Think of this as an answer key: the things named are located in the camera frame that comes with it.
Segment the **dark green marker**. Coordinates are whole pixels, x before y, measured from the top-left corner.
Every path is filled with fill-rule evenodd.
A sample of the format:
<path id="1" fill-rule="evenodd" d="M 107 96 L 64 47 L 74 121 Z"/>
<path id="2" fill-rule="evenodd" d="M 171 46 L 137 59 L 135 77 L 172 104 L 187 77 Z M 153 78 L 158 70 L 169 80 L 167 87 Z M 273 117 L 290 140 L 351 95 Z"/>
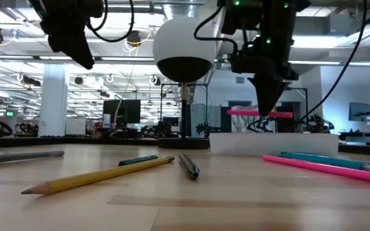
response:
<path id="1" fill-rule="evenodd" d="M 119 162 L 118 166 L 126 166 L 126 165 L 131 165 L 131 164 L 137 164 L 140 162 L 145 162 L 149 160 L 155 160 L 158 159 L 159 157 L 157 155 L 150 155 L 146 157 L 138 157 L 138 158 L 133 158 L 133 159 L 128 159 L 128 160 L 122 160 Z"/>

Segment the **wall-mounted screen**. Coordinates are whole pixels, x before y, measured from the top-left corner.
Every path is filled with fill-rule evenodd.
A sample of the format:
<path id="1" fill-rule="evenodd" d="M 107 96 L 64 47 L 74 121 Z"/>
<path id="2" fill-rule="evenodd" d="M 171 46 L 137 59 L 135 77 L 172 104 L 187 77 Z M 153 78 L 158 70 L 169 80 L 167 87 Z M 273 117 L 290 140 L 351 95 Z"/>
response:
<path id="1" fill-rule="evenodd" d="M 369 103 L 350 103 L 349 121 L 370 122 L 370 104 Z"/>

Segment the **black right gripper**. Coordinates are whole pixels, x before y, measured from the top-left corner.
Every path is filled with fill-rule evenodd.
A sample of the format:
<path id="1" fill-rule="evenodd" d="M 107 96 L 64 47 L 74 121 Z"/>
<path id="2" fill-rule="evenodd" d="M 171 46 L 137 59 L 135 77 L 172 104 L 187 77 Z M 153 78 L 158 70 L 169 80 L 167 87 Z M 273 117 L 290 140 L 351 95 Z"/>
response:
<path id="1" fill-rule="evenodd" d="M 231 70 L 234 73 L 251 73 L 248 78 L 255 86 L 258 110 L 267 116 L 278 102 L 289 83 L 280 80 L 298 80 L 299 73 L 292 69 L 288 61 L 290 48 L 294 44 L 293 34 L 260 33 L 253 39 L 244 31 L 241 49 L 229 55 Z"/>

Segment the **white globe table lamp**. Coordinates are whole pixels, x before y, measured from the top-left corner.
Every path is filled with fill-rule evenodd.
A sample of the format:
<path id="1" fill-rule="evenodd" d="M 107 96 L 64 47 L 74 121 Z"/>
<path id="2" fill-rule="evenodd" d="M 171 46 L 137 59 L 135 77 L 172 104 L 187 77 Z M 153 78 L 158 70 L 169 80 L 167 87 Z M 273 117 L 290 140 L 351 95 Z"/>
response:
<path id="1" fill-rule="evenodd" d="M 177 138 L 159 138 L 160 148 L 173 150 L 206 150 L 208 139 L 188 137 L 188 87 L 212 68 L 216 45 L 197 40 L 194 32 L 198 19 L 176 17 L 165 22 L 153 42 L 154 62 L 159 71 L 181 87 L 181 131 Z"/>

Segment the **yellow pencil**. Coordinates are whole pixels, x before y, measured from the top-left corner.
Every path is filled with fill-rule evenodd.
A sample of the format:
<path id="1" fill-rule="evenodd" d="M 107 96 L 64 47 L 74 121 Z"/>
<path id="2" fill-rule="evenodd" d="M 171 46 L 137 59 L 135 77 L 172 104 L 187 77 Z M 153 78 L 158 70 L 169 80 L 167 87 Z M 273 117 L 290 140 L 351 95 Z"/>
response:
<path id="1" fill-rule="evenodd" d="M 103 180 L 108 180 L 110 178 L 115 178 L 117 176 L 127 175 L 137 171 L 142 171 L 144 169 L 149 169 L 152 167 L 167 164 L 173 162 L 174 160 L 175 160 L 174 156 L 169 156 L 145 162 L 140 162 L 136 164 L 131 164 L 127 166 L 121 166 L 113 169 L 106 169 L 102 171 L 95 171 L 91 173 L 68 176 L 65 178 L 59 178 L 56 180 L 42 182 L 41 184 L 35 185 L 29 189 L 22 191 L 21 194 L 49 195 L 59 193 L 83 185 L 89 185 L 96 182 L 101 182 Z"/>

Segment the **black click pen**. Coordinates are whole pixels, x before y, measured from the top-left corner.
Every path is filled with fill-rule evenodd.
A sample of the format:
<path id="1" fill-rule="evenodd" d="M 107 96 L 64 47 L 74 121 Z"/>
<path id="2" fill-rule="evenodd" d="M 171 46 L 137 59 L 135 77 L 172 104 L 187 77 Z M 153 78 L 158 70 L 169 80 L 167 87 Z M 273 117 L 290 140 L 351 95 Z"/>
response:
<path id="1" fill-rule="evenodd" d="M 193 163 L 193 161 L 185 154 L 179 155 L 180 163 L 182 164 L 185 173 L 192 179 L 196 180 L 199 177 L 200 169 Z"/>

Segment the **grey marker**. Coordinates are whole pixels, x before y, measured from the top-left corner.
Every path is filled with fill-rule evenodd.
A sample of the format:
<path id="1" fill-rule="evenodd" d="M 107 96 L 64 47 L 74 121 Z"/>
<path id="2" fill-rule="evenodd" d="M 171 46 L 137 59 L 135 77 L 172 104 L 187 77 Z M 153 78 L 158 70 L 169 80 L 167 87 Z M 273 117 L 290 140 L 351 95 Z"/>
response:
<path id="1" fill-rule="evenodd" d="M 62 157 L 64 151 L 45 151 L 37 153 L 18 153 L 0 155 L 0 162 L 11 162 L 17 160 L 30 160 L 36 158 Z"/>

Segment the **teal pen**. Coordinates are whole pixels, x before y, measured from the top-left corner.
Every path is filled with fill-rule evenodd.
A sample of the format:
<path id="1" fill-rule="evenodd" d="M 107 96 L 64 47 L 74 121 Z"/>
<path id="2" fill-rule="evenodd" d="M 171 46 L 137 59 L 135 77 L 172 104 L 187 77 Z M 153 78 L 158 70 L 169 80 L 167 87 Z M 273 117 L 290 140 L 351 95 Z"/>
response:
<path id="1" fill-rule="evenodd" d="M 331 158 L 319 155 L 311 155 L 305 153 L 290 153 L 290 152 L 281 152 L 278 154 L 279 157 L 291 158 L 296 160 L 303 160 L 308 162 L 315 162 L 318 164 L 327 164 L 337 167 L 345 167 L 350 169 L 357 169 L 363 171 L 370 171 L 370 164 L 354 161 L 354 160 L 345 160 L 340 158 Z"/>

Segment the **black aluminium table frame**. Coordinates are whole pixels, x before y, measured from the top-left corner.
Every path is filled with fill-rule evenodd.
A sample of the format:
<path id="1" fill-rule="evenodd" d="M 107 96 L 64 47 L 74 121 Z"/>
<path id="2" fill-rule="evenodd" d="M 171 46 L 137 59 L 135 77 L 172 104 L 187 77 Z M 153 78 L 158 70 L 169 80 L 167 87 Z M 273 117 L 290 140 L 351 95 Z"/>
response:
<path id="1" fill-rule="evenodd" d="M 162 139 L 146 140 L 146 139 L 91 139 L 91 138 L 76 138 L 76 137 L 20 137 L 20 138 L 0 138 L 0 148 L 19 147 L 19 146 L 40 146 L 50 144 L 111 144 L 111 145 L 134 145 L 134 146 L 158 146 L 160 148 L 174 149 L 176 145 L 179 148 L 184 146 L 180 139 Z M 358 153 L 370 155 L 370 146 L 355 146 L 347 144 L 338 144 L 335 149 L 339 152 Z"/>

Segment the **pink pencil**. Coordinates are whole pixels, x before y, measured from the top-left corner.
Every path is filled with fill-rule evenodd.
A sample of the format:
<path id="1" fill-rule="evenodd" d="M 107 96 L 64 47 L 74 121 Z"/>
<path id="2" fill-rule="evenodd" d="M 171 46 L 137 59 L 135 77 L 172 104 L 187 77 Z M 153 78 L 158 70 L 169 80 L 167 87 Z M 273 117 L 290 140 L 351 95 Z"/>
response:
<path id="1" fill-rule="evenodd" d="M 345 176 L 348 178 L 354 178 L 357 180 L 363 180 L 370 182 L 370 171 L 363 171 L 357 169 L 350 169 L 346 167 L 330 166 L 326 164 L 318 164 L 313 162 L 306 162 L 301 160 L 294 160 L 289 158 L 281 158 L 270 155 L 263 155 L 263 160 L 283 164 L 287 166 L 299 167 L 303 169 L 308 169 L 312 171 L 318 171 L 322 173 L 329 173 L 338 176 Z"/>

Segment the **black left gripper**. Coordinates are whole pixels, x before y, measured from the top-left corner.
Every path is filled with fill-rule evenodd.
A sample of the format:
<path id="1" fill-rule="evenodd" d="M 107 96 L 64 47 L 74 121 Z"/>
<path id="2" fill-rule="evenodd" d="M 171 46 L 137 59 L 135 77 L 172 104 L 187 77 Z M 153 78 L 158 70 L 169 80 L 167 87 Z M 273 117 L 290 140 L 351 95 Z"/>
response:
<path id="1" fill-rule="evenodd" d="M 85 37 L 91 17 L 100 18 L 104 0 L 28 0 L 41 18 L 40 27 L 54 52 L 63 52 L 85 69 L 92 69 L 93 56 Z"/>

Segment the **clear plastic supply box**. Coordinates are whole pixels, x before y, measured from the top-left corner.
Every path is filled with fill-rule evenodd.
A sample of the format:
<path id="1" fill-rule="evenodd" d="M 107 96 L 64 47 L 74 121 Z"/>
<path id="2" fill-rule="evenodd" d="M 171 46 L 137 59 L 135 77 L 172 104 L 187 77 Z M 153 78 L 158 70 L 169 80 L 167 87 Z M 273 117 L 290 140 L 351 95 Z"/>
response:
<path id="1" fill-rule="evenodd" d="M 281 152 L 335 157 L 339 136 L 329 133 L 212 133 L 211 152 L 215 155 L 262 156 Z"/>

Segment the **black computer monitor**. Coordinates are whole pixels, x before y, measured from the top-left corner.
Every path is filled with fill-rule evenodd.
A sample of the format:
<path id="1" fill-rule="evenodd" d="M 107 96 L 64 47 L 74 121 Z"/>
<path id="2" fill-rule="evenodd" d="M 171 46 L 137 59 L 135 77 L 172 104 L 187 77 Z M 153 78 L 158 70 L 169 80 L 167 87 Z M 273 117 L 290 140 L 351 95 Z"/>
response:
<path id="1" fill-rule="evenodd" d="M 140 123 L 141 101 L 138 99 L 107 100 L 103 102 L 103 115 L 111 115 L 111 128 L 124 128 Z"/>

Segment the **white board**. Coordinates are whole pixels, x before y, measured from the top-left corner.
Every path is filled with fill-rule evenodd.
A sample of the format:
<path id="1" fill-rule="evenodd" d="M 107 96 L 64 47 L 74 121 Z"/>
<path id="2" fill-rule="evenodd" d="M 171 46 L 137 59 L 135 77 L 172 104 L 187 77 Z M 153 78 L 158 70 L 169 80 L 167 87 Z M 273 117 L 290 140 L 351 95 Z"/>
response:
<path id="1" fill-rule="evenodd" d="M 85 135 L 86 118 L 67 118 L 66 135 Z"/>

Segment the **pink highlighter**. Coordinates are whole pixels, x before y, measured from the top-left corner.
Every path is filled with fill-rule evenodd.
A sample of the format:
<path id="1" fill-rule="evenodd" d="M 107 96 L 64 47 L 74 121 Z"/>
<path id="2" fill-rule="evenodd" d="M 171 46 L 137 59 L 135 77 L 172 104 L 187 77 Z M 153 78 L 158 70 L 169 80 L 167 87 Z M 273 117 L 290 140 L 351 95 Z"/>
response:
<path id="1" fill-rule="evenodd" d="M 258 111 L 253 110 L 228 110 L 228 115 L 231 116 L 263 116 L 263 117 L 275 117 L 275 118 L 293 118 L 292 112 L 269 112 L 267 115 L 261 115 Z"/>

